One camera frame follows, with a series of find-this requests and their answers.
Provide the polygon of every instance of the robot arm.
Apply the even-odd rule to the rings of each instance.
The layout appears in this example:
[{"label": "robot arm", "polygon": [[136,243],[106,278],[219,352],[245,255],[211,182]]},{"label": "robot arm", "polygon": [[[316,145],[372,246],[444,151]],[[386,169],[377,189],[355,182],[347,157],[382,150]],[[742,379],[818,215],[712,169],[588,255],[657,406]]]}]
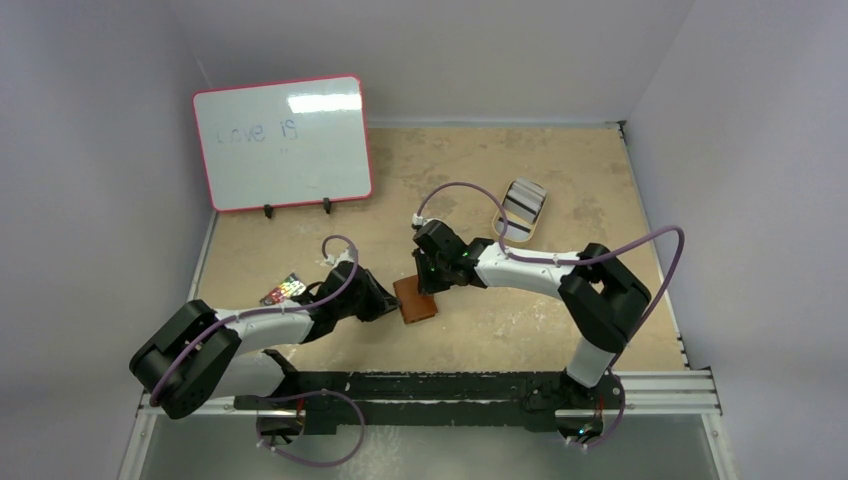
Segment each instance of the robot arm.
[{"label": "robot arm", "polygon": [[[490,239],[475,238],[466,244],[439,220],[419,227],[413,240],[418,245],[413,256],[422,295],[453,285],[474,285],[518,288],[562,300],[583,336],[565,373],[583,387],[597,385],[638,330],[651,300],[648,289],[617,258],[589,266],[559,264],[609,252],[599,244],[561,254],[510,249],[521,257],[540,259],[523,262],[507,256]],[[593,286],[599,283],[600,291]]]},{"label": "robot arm", "polygon": [[[190,301],[136,352],[130,371],[151,393],[167,377],[158,402],[174,419],[185,417],[214,397],[268,396],[294,367],[276,351],[261,349],[308,343],[332,332],[346,317],[370,322],[398,307],[397,299],[371,272],[354,269],[351,258],[343,255],[314,294],[306,292],[273,307],[216,311],[202,300]],[[302,308],[328,298],[351,273],[350,284],[335,298],[315,308]],[[223,320],[230,321],[199,343],[167,375],[190,341]]]}]

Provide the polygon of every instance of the small colorful card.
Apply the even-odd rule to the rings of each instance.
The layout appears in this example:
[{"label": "small colorful card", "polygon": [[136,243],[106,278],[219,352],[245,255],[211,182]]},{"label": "small colorful card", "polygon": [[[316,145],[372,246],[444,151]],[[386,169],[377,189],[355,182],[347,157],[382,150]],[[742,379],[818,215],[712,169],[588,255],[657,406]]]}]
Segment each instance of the small colorful card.
[{"label": "small colorful card", "polygon": [[287,298],[294,297],[296,295],[300,295],[301,293],[306,291],[306,285],[297,278],[293,272],[291,275],[286,277],[285,280],[282,281],[279,285],[274,287],[268,295],[262,297],[262,300],[259,301],[261,305],[276,305],[278,303],[282,303]]}]

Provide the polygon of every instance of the glass panel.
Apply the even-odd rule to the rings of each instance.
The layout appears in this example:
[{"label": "glass panel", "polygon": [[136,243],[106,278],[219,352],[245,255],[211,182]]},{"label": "glass panel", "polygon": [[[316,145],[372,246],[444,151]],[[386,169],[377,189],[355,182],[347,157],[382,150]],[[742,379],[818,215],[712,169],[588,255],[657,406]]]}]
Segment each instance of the glass panel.
[{"label": "glass panel", "polygon": [[[256,448],[255,418],[161,417],[144,479],[717,479],[701,417],[629,416],[607,443],[584,455],[555,434],[514,427],[369,426],[365,443],[335,468],[295,464]],[[355,443],[356,427],[306,436],[288,448],[333,460]]]}]

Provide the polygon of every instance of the whiteboard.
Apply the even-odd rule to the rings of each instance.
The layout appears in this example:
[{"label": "whiteboard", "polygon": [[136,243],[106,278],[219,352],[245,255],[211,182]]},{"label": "whiteboard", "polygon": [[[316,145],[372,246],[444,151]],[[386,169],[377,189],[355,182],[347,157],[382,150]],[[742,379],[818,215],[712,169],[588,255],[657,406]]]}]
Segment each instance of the whiteboard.
[{"label": "whiteboard", "polygon": [[205,90],[193,103],[219,212],[371,194],[355,76]]}]

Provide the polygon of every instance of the white wall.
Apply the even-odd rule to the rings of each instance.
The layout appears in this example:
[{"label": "white wall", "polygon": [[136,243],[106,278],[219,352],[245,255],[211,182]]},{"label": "white wall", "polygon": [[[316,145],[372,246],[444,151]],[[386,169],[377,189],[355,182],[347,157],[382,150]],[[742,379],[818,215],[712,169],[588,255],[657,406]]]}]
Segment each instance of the white wall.
[{"label": "white wall", "polygon": [[373,121],[624,119],[693,0],[172,0],[215,86],[356,73]]},{"label": "white wall", "polygon": [[[745,478],[845,478],[848,4],[698,0],[628,124]],[[661,257],[670,260],[672,246]]]},{"label": "white wall", "polygon": [[0,2],[0,477],[115,478],[209,219],[163,1]]}]

